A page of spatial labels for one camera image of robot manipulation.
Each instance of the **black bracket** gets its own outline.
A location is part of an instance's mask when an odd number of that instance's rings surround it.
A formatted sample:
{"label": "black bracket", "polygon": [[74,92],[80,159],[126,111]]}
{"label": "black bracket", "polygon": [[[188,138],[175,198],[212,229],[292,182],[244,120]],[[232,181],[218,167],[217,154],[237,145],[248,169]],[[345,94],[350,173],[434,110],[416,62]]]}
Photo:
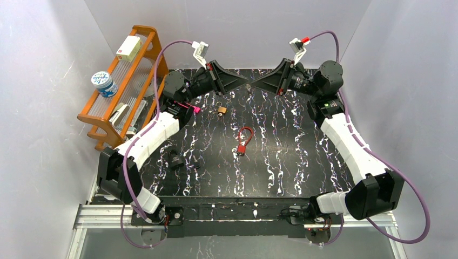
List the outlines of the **black bracket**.
{"label": "black bracket", "polygon": [[404,179],[390,170],[366,177],[345,196],[347,209],[357,220],[394,210],[404,185]]}
{"label": "black bracket", "polygon": [[[123,173],[124,156],[117,151],[105,147],[100,153],[99,167],[97,170],[97,185],[104,191],[121,200],[124,204],[133,201]],[[138,196],[142,189],[142,180],[138,173],[137,164],[127,159],[127,174],[135,196]]]}

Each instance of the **lid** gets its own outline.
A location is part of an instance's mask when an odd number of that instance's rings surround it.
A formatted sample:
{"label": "lid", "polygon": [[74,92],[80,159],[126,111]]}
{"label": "lid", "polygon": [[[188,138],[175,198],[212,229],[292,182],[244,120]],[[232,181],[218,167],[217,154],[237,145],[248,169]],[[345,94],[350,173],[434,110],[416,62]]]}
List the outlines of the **lid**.
{"label": "lid", "polygon": [[99,86],[99,87],[110,84],[111,81],[112,80],[111,80],[110,73],[106,71],[97,72],[91,78],[92,84],[94,84],[94,86]]}

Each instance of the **cable connector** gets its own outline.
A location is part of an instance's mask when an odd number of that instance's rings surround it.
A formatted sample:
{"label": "cable connector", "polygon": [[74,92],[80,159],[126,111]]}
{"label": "cable connector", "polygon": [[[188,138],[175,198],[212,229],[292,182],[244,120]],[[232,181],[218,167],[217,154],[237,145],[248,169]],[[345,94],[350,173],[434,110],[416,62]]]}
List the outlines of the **cable connector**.
{"label": "cable connector", "polygon": [[205,42],[193,42],[192,47],[195,49],[192,55],[197,61],[206,68],[207,61],[205,61],[205,55],[207,54],[208,44]]}
{"label": "cable connector", "polygon": [[244,145],[239,145],[237,147],[237,155],[239,156],[244,156],[245,155],[245,152],[246,152],[246,146]]}
{"label": "cable connector", "polygon": [[307,50],[305,49],[305,45],[310,43],[310,39],[305,37],[304,39],[300,40],[298,38],[294,38],[292,41],[289,42],[291,49],[293,49],[294,55],[294,63],[297,64],[300,59],[304,56]]}
{"label": "cable connector", "polygon": [[[241,143],[241,133],[242,131],[244,130],[248,130],[250,132],[250,137],[248,138],[247,141],[245,141],[244,144]],[[239,145],[237,146],[237,155],[239,156],[244,156],[245,155],[245,152],[246,152],[246,145],[248,145],[248,143],[250,143],[250,140],[251,140],[251,137],[253,137],[253,130],[249,127],[243,127],[239,130]]]}

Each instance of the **white wall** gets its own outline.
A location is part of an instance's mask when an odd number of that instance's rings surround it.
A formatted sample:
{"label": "white wall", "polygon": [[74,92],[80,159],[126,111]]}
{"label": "white wall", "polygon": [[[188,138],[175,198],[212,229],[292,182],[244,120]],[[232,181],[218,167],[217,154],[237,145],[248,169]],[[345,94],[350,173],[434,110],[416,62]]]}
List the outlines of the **white wall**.
{"label": "white wall", "polygon": [[[353,121],[372,150],[404,171],[431,211],[409,258],[456,258],[458,2],[373,0],[342,65]],[[424,228],[405,185],[395,216],[403,238]]]}
{"label": "white wall", "polygon": [[[274,68],[292,59],[289,41],[333,30],[343,53],[371,0],[85,0],[113,52],[134,24],[154,26],[162,45],[173,40],[204,41],[206,59],[224,68]],[[189,46],[166,52],[170,68],[198,67]],[[332,36],[307,48],[305,67],[335,59]]]}
{"label": "white wall", "polygon": [[76,115],[113,54],[79,0],[2,0],[0,46],[0,258],[64,258],[98,162]]}

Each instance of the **brass padlock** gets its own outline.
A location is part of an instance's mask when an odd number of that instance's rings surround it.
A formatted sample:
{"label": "brass padlock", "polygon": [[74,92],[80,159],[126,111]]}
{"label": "brass padlock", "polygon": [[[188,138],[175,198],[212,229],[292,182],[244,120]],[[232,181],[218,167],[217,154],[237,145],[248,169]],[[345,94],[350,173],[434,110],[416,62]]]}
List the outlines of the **brass padlock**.
{"label": "brass padlock", "polygon": [[218,108],[218,116],[223,116],[224,114],[226,114],[227,112],[227,108],[226,107],[222,107],[222,106],[219,106]]}

